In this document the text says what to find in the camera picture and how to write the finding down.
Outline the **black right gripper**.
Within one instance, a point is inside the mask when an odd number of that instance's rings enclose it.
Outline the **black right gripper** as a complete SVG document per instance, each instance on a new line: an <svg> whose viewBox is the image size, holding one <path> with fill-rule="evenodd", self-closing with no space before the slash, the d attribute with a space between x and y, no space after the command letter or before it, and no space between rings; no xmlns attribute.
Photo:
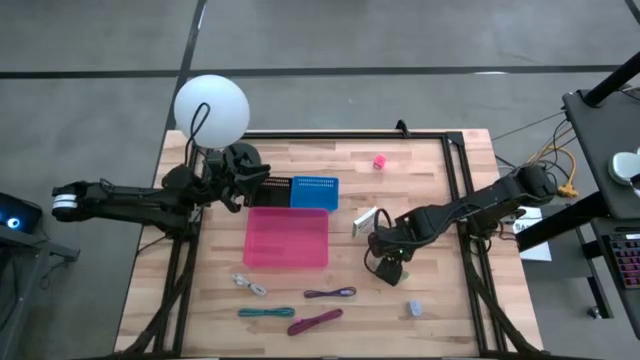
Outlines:
<svg viewBox="0 0 640 360"><path fill-rule="evenodd" d="M390 284L396 286L405 274L402 262L411 261L416 251L414 233L404 225L387 227L375 222L367 241L370 253L376 257L374 274L388 283L390 266ZM394 262L390 265L386 258Z"/></svg>

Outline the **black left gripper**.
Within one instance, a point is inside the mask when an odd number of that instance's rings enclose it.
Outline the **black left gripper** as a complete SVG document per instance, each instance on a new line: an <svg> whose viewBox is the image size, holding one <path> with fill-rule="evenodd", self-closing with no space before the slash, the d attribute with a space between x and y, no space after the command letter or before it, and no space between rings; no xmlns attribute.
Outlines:
<svg viewBox="0 0 640 360"><path fill-rule="evenodd" d="M206 158L206 181L217 200L231 213L252 205L261 184L270 176L270 165L263 163L258 150L237 142L222 150L211 150Z"/></svg>

